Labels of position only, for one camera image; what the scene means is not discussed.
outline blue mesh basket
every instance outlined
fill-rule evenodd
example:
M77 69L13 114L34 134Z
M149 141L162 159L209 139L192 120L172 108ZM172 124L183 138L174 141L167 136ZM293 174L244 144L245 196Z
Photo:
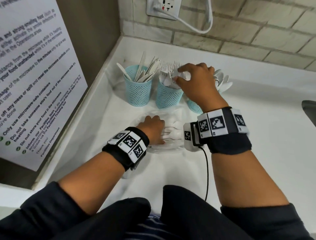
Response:
M182 94L182 89L168 88L159 82L156 105L160 109L177 105L180 102Z
M203 113L203 111L200 108L200 106L197 105L194 101L189 100L187 103L188 103L188 106L189 106L189 108L190 108L190 110L192 112L195 112L195 113L198 113L198 114L202 114Z
M133 65L125 68L127 74L134 80L139 65ZM150 90L152 79L145 83L131 82L125 76L125 86L126 86L126 98L130 105L135 107L145 106L150 99Z

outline power cord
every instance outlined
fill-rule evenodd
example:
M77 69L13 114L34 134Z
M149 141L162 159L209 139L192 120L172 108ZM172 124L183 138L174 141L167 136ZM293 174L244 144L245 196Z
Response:
M177 17L176 15L173 15L171 13L168 13L168 12L165 12L164 10L162 10L162 5L159 1L154 1L154 5L153 5L153 8L154 10L158 11L158 12L161 12L161 13L164 13L170 17L173 17L174 19L176 20L179 20L180 22L182 22L184 25L186 25L188 28L192 29L193 31L199 33L199 34L206 34L208 33L212 26L213 26L213 12L212 12L212 5L211 5L211 0L207 0L208 4L207 4L207 12L208 12L208 15L207 15L207 22L210 24L209 28L207 30L199 30L199 29L196 29L195 27L191 26L190 24L186 23L185 21L183 21L181 18Z
M209 193L209 161L207 160L207 155L205 150L202 147L198 147L199 149L202 149L202 151L205 154L205 158L206 158L206 168L207 168L207 187L206 187L206 196L205 196L205 202L207 200L207 194Z

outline clear plastic bag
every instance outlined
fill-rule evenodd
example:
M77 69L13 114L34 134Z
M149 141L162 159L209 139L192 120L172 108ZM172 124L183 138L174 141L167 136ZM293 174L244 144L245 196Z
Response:
M164 120L166 123L166 126L173 124L174 122L181 122L182 126L184 123L188 122L188 116L185 114L185 111L183 110L183 107L170 107L164 110L154 110L145 113L142 116L139 116L136 118L133 122L133 126L137 126L140 122L143 122L145 120L146 116L156 116L158 115L160 119ZM153 145L149 146L147 149L150 153L176 153L184 149L184 140L183 137L178 140L172 140L172 139L165 139L164 145Z

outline outlet plate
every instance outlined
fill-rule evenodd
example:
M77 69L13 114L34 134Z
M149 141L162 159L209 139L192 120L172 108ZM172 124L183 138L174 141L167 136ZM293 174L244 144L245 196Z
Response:
M172 13L179 17L182 0L147 0L147 15L175 20L173 17L155 11L153 6L156 1L161 4L162 10L168 11L169 13Z

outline white cable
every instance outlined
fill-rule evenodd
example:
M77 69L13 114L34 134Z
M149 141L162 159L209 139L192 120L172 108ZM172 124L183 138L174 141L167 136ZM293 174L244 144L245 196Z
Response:
M211 30L211 28L212 28L212 26L213 26L213 13L212 13L211 0L207 0L207 1L208 1L208 10L209 10L207 19L208 19L208 22L210 23L210 26L209 26L209 28L208 28L207 30L204 30L204 31L203 31L203 30L196 29L195 27L193 27L193 26L191 26L190 24L188 24L188 23L186 23L185 21L183 21L181 18L178 18L176 15L173 15L173 14L171 14L171 13L168 13L168 12L163 11L163 10L161 9L162 6L161 6L161 4L160 4L158 1L156 1L156 3L154 3L153 8L154 8L154 10L156 10L156 11L158 11L158 12L164 13L164 14L170 16L170 17L173 17L173 18L176 19L176 20L179 20L179 21L182 22L184 25L186 25L188 28L192 29L193 31L195 31L195 32L197 32L197 33L199 33L199 34L206 34L206 33L208 33L208 32Z

